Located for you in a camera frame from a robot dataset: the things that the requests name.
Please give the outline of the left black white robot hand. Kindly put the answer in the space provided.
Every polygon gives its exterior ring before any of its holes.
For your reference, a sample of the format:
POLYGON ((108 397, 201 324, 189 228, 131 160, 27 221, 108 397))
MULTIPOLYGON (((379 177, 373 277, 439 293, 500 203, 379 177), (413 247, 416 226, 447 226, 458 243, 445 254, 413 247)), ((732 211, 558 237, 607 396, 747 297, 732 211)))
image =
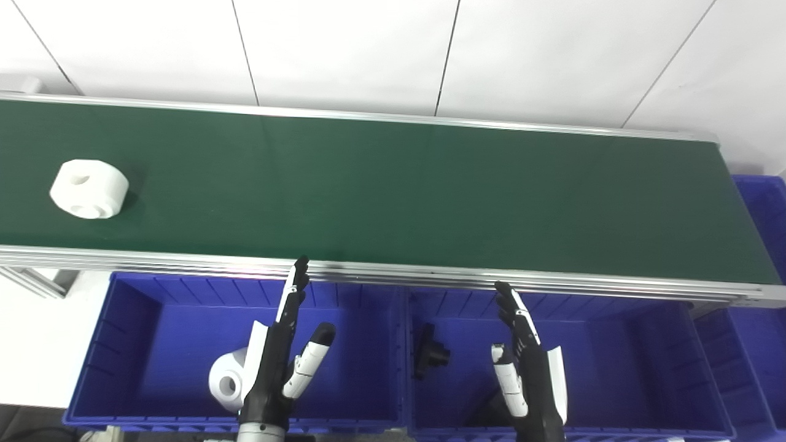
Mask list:
POLYGON ((285 433, 295 400, 311 383, 336 336, 336 327, 322 322, 302 352, 289 359, 298 313, 309 284, 309 258, 298 257, 287 273, 277 316, 266 330, 257 372, 239 412, 241 433, 285 433))

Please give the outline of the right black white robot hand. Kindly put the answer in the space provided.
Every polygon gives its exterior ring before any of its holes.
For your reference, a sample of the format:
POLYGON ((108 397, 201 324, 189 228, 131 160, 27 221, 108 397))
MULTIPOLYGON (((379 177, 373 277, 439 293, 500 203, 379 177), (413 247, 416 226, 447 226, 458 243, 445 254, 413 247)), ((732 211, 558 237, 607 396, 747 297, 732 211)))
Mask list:
POLYGON ((564 441, 567 381, 561 347, 546 350, 531 313, 507 282, 494 283, 499 318, 511 343, 491 345, 500 397, 518 441, 564 441))

